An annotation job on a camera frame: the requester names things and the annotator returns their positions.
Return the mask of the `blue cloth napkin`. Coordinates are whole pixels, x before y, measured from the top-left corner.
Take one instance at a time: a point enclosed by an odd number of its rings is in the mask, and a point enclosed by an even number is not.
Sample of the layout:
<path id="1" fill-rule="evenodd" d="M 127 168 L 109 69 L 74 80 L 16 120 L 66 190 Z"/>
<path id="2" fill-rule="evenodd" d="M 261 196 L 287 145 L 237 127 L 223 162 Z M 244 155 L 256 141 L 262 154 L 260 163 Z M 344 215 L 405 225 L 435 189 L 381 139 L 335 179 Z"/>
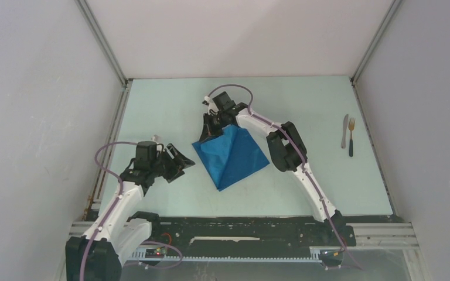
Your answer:
<path id="1" fill-rule="evenodd" d="M 225 127 L 221 136 L 192 146 L 218 191 L 270 164 L 249 131 L 235 125 Z"/>

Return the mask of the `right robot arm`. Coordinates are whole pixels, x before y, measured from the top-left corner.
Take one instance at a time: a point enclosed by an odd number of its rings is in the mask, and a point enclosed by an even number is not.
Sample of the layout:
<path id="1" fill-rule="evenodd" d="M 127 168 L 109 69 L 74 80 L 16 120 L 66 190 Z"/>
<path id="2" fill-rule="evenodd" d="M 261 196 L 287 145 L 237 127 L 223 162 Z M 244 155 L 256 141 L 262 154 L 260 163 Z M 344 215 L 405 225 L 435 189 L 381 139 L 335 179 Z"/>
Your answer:
<path id="1" fill-rule="evenodd" d="M 235 103 L 226 92 L 206 96 L 203 129 L 193 143 L 219 191 L 252 175 L 272 163 L 280 172 L 291 172 L 301 182 L 312 207 L 313 217 L 322 223 L 318 239 L 334 244 L 345 225 L 342 213 L 325 196 L 312 173 L 307 149 L 292 122 L 274 122 Z"/>

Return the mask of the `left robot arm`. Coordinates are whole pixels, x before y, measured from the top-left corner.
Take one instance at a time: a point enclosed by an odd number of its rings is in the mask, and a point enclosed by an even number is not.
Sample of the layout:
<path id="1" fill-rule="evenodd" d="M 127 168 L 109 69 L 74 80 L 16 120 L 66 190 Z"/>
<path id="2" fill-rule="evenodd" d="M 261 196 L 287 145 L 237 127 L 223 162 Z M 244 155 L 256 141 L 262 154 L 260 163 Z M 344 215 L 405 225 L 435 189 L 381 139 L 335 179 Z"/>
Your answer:
<path id="1" fill-rule="evenodd" d="M 80 237 L 65 246 L 67 280 L 120 280 L 122 267 L 143 242 L 154 244 L 162 236 L 156 218 L 141 218 L 136 206 L 159 177 L 168 183 L 184 175 L 195 162 L 171 143 L 153 140 L 135 144 L 135 156 L 121 174 L 108 207 Z"/>

